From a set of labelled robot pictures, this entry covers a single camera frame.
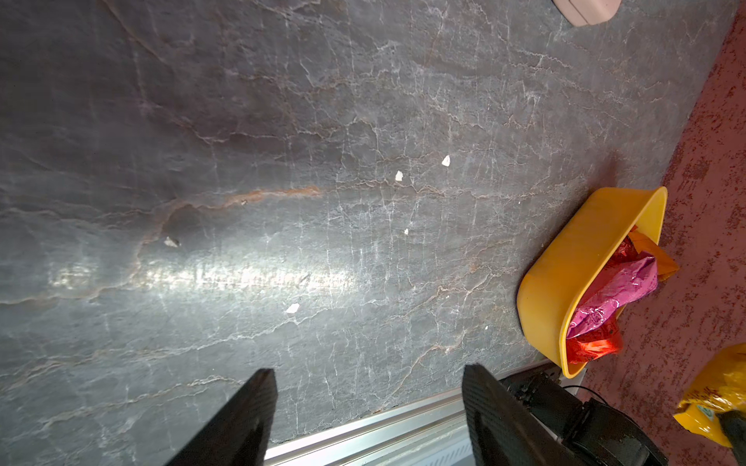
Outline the yellow tea bag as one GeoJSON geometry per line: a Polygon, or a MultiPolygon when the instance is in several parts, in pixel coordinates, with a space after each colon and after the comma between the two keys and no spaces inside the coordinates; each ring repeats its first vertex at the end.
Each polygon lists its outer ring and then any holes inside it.
{"type": "Polygon", "coordinates": [[[732,411],[745,413],[745,344],[722,349],[705,365],[673,417],[691,433],[731,448],[718,415],[732,411]]]}

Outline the red tea bag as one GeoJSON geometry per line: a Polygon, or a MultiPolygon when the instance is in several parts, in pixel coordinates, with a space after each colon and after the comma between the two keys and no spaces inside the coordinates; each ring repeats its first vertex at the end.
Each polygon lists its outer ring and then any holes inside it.
{"type": "Polygon", "coordinates": [[[624,348],[617,318],[612,316],[598,329],[566,341],[569,364],[584,364],[606,355],[615,355],[624,348]]]}

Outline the orange tea bag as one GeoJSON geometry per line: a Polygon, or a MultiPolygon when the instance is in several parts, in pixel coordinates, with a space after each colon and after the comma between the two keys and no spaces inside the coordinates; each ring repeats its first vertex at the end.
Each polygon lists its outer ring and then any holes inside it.
{"type": "Polygon", "coordinates": [[[636,226],[627,235],[635,250],[639,254],[648,254],[656,259],[658,267],[658,281],[665,282],[675,275],[680,267],[657,243],[644,235],[636,226]]]}

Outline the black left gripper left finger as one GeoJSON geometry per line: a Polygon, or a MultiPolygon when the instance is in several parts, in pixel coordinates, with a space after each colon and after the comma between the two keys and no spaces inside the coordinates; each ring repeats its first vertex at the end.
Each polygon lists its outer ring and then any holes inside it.
{"type": "Polygon", "coordinates": [[[256,371],[167,465],[262,465],[277,400],[275,371],[256,371]]]}

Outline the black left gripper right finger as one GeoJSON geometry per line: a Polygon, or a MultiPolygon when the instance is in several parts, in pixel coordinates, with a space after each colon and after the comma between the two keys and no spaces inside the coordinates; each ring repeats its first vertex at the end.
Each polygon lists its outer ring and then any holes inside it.
{"type": "Polygon", "coordinates": [[[462,401],[477,465],[577,463],[484,366],[464,367],[462,401]]]}

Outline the yellow plastic storage box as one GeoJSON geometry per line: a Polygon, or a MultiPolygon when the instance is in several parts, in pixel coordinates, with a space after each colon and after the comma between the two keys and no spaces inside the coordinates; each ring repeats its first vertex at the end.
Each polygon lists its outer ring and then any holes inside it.
{"type": "Polygon", "coordinates": [[[637,229],[660,242],[668,189],[600,188],[592,193],[524,275],[517,310],[526,341],[575,378],[566,336],[575,308],[619,244],[637,229]]]}

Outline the magenta tea bag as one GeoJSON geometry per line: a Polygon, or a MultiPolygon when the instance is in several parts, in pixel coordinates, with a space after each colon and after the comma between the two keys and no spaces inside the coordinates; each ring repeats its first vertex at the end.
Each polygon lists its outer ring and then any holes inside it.
{"type": "Polygon", "coordinates": [[[658,263],[651,254],[627,262],[607,264],[586,290],[568,327],[567,339],[602,327],[616,311],[654,291],[658,263]]]}

